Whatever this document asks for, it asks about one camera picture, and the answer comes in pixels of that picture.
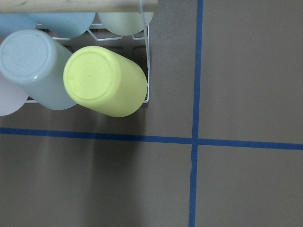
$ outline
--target gray floor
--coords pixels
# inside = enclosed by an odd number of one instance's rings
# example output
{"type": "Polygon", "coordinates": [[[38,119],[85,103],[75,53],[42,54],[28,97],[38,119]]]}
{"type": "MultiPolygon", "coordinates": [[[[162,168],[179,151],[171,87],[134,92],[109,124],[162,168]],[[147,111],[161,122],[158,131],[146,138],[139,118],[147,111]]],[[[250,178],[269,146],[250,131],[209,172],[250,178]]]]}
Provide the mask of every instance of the gray floor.
{"type": "MultiPolygon", "coordinates": [[[[26,104],[0,127],[192,138],[196,12],[159,1],[133,115],[26,104]]],[[[204,0],[199,138],[303,144],[302,21],[300,0],[204,0]]],[[[0,226],[194,227],[190,143],[0,133],[0,226]]],[[[300,150],[199,146],[196,226],[302,226],[302,175],[300,150]]]]}

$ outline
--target horizontal blue line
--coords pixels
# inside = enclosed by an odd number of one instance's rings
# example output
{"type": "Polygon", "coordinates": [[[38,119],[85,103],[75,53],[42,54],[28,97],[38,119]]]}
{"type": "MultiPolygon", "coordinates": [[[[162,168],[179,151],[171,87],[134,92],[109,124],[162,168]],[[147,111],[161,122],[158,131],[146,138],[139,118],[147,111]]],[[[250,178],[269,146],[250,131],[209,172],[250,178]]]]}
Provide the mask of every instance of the horizontal blue line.
{"type": "Polygon", "coordinates": [[[210,145],[210,146],[241,147],[241,148],[303,150],[303,144],[298,144],[298,143],[273,143],[273,142],[257,142],[257,141],[242,141],[242,140],[199,139],[198,144],[210,145]]]}
{"type": "Polygon", "coordinates": [[[182,137],[120,135],[120,134],[74,132],[74,131],[49,131],[49,130],[33,130],[33,129],[0,128],[0,134],[48,136],[48,137],[94,139],[94,140],[122,140],[122,141],[155,142],[155,143],[192,144],[191,138],[182,138],[182,137]]]}

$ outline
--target wooden bar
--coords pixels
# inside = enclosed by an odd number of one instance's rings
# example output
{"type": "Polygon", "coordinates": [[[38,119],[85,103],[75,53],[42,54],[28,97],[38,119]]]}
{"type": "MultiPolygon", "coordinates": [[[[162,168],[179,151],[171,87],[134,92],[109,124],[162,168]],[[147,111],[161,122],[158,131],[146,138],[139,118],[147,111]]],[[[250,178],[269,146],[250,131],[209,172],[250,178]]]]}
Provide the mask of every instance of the wooden bar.
{"type": "MultiPolygon", "coordinates": [[[[138,12],[138,0],[0,0],[0,13],[138,12]]],[[[158,0],[142,0],[144,12],[155,12],[158,0]]]]}

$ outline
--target plastic cup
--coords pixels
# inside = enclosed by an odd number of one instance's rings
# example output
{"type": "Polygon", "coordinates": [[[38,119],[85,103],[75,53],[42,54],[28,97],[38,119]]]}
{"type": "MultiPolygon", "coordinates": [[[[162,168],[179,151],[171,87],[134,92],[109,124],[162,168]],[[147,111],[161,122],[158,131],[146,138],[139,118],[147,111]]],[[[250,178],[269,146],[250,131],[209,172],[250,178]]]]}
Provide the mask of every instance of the plastic cup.
{"type": "Polygon", "coordinates": [[[30,13],[29,15],[63,38],[75,38],[87,31],[96,13],[30,13]]]}
{"type": "Polygon", "coordinates": [[[0,116],[12,114],[26,102],[28,94],[0,74],[0,116]]]}
{"type": "MultiPolygon", "coordinates": [[[[143,15],[148,25],[153,12],[145,12],[143,15]]],[[[141,32],[145,27],[142,16],[138,12],[99,12],[98,17],[108,31],[117,35],[133,35],[141,32]]]]}
{"type": "Polygon", "coordinates": [[[37,22],[26,13],[0,13],[0,36],[22,29],[34,29],[37,22]]]}
{"type": "Polygon", "coordinates": [[[0,71],[42,106],[62,110],[74,106],[65,91],[63,70],[71,52],[48,34],[27,29],[14,32],[0,46],[0,71]]]}
{"type": "Polygon", "coordinates": [[[134,113],[147,92],[145,74],[136,63],[99,46],[76,51],[63,80],[76,103],[112,117],[134,113]]]}

